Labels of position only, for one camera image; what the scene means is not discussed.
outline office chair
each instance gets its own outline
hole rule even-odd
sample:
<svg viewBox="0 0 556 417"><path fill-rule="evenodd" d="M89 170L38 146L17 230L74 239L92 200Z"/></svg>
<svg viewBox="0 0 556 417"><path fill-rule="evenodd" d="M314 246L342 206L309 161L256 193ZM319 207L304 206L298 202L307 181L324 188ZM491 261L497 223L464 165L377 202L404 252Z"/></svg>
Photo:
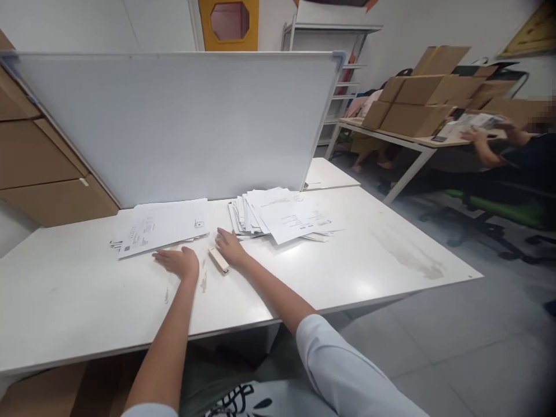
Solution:
<svg viewBox="0 0 556 417"><path fill-rule="evenodd" d="M480 210L483 213L473 218L452 207L444 207L437 212L422 214L419 220L426 222L433 218L455 219L461 222L466 230L474 229L502 245L505 251L499 252L498 256L508 261L521 259L528 264L556 261L556 257L533 257L524 253L504 237L503 226L488 222L490 218L496 216L538 231L554 231L556 230L554 218L556 195L508 182L498 182L498 186L509 187L515 192L520 192L525 196L528 195L530 198L522 204L502 204L473 196L466 191L450 189L445 191L446 194L461 199L468 210ZM463 232L458 239L447 241L447 245L457 247L466 240L467 233ZM534 235L525 239L525 242L531 245L537 245L541 242L556 244L556 239L543 235Z"/></svg>

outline yellow door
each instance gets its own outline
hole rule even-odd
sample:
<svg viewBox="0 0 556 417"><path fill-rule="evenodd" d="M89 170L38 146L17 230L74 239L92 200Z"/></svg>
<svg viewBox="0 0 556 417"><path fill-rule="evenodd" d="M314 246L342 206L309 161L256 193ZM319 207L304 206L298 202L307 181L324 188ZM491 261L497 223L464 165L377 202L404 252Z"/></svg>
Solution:
<svg viewBox="0 0 556 417"><path fill-rule="evenodd" d="M206 51L256 51L259 0L199 0Z"/></svg>

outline chair wheel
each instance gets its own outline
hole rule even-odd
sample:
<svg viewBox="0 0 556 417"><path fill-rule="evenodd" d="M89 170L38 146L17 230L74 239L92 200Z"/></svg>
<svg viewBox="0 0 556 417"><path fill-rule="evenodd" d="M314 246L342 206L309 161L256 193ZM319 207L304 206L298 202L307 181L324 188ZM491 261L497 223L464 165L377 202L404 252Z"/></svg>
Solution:
<svg viewBox="0 0 556 417"><path fill-rule="evenodd" d="M536 265L540 262L537 258L530 257L528 255L522 257L521 260L530 265Z"/></svg>
<svg viewBox="0 0 556 417"><path fill-rule="evenodd" d="M462 242L460 240L449 240L446 244L450 247L458 247L462 244Z"/></svg>
<svg viewBox="0 0 556 417"><path fill-rule="evenodd" d="M516 259L519 258L518 255L512 252L500 252L498 256L502 259L505 259L506 261L515 261Z"/></svg>
<svg viewBox="0 0 556 417"><path fill-rule="evenodd" d="M527 239L525 239L525 242L527 242L529 244L539 244L540 239L536 236L531 236L531 237L528 237Z"/></svg>

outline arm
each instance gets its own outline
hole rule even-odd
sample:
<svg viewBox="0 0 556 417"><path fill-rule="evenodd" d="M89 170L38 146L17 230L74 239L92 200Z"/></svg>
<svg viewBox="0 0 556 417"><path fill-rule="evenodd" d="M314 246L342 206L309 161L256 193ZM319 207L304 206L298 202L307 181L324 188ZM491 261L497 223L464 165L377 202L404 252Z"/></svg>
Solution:
<svg viewBox="0 0 556 417"><path fill-rule="evenodd" d="M222 254L248 276L295 336L314 390L336 414L426 417L303 298L251 258L234 233L220 228L218 233L216 242Z"/></svg>
<svg viewBox="0 0 556 417"><path fill-rule="evenodd" d="M137 404L156 403L178 412L199 260L195 252L186 247L181 251L159 250L153 256L166 270L174 272L181 283L137 373L125 409Z"/></svg>
<svg viewBox="0 0 556 417"><path fill-rule="evenodd" d="M496 168L506 165L506 161L492 152L488 145L488 134L486 131L473 128L462 132L462 139L473 143L477 157L485 168Z"/></svg>
<svg viewBox="0 0 556 417"><path fill-rule="evenodd" d="M216 244L230 264L244 273L261 293L278 316L295 335L301 321L311 314L318 314L303 298L272 275L243 249L235 233L218 228Z"/></svg>

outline white table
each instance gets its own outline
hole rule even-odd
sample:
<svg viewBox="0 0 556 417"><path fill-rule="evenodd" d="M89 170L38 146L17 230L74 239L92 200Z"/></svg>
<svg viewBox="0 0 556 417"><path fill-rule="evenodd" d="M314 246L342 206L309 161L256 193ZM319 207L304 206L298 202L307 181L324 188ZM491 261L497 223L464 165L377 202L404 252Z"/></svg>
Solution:
<svg viewBox="0 0 556 417"><path fill-rule="evenodd" d="M390 142L404 148L413 149L414 151L418 151L420 153L417 159L415 159L413 164L411 164L404 175L402 175L396 185L390 190L388 195L384 197L384 199L382 200L384 204L390 204L397 197L397 195L405 188L405 186L412 180L415 174L419 172L419 170L427 163L427 161L436 153L439 148L469 145L468 141L461 139L459 136L448 137L444 142L435 142L433 141L435 136L409 137L401 134L386 132L383 130L371 130L363 127L361 125L362 122L363 118L340 118L338 123L336 124L336 128L334 129L332 138L330 139L330 143L328 144L328 148L326 149L324 157L327 160L330 159L341 128L353 130L358 133L366 134L368 136L373 136L377 139L381 139L383 141ZM496 137L492 137L489 140L501 139L506 137L506 134L501 130L494 129L491 131L491 133L495 134Z"/></svg>
<svg viewBox="0 0 556 417"><path fill-rule="evenodd" d="M322 312L403 298L481 274L360 187L303 194L346 229L327 243L244 242L247 252ZM277 323L243 276L208 259L216 227L231 228L228 200L208 204L209 238L188 243L202 271L191 339ZM150 254L122 261L108 242L115 217L38 229L0 259L0 375L148 346L177 278ZM201 288L207 274L206 290Z"/></svg>
<svg viewBox="0 0 556 417"><path fill-rule="evenodd" d="M307 187L303 191L361 185L325 158L313 158L305 182Z"/></svg>

